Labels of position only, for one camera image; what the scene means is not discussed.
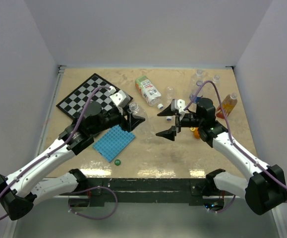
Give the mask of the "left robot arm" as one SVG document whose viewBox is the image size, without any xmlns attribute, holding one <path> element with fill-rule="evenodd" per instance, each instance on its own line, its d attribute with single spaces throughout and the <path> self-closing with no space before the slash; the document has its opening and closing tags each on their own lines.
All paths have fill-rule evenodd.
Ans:
<svg viewBox="0 0 287 238">
<path fill-rule="evenodd" d="M 43 178 L 90 146 L 94 135 L 114 126 L 131 132 L 144 121 L 144 117 L 131 112 L 129 105 L 103 111 L 97 102 L 86 103 L 79 117 L 48 149 L 17 171 L 7 176 L 0 174 L 0 205 L 6 212 L 2 218 L 18 220 L 35 205 L 56 195 L 70 192 L 83 194 L 87 190 L 87 179 L 79 169 L 72 169 L 48 181 L 43 181 Z"/>
</svg>

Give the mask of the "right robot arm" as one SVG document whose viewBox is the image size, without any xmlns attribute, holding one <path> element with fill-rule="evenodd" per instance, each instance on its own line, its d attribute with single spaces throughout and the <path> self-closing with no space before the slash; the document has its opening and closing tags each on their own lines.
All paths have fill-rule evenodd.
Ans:
<svg viewBox="0 0 287 238">
<path fill-rule="evenodd" d="M 257 215 L 262 215 L 287 201 L 285 174 L 278 165 L 267 163 L 249 153 L 231 135 L 230 131 L 216 120 L 216 109 L 212 100 L 202 98 L 195 112 L 184 110 L 184 100 L 172 100 L 160 117 L 175 117 L 170 129 L 156 135 L 175 140 L 183 127 L 196 127 L 202 141 L 224 155 L 243 177 L 236 177 L 223 169 L 206 175 L 204 195 L 216 195 L 220 191 L 229 192 L 244 199 L 248 207 Z"/>
</svg>

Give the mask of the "green bottle cap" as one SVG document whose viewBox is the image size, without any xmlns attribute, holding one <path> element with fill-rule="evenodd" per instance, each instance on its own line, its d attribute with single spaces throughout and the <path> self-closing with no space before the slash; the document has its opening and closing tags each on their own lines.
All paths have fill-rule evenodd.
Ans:
<svg viewBox="0 0 287 238">
<path fill-rule="evenodd" d="M 121 164 L 121 160 L 116 159 L 116 160 L 115 160 L 115 165 L 116 165 L 116 166 L 119 166 L 120 164 Z"/>
</svg>

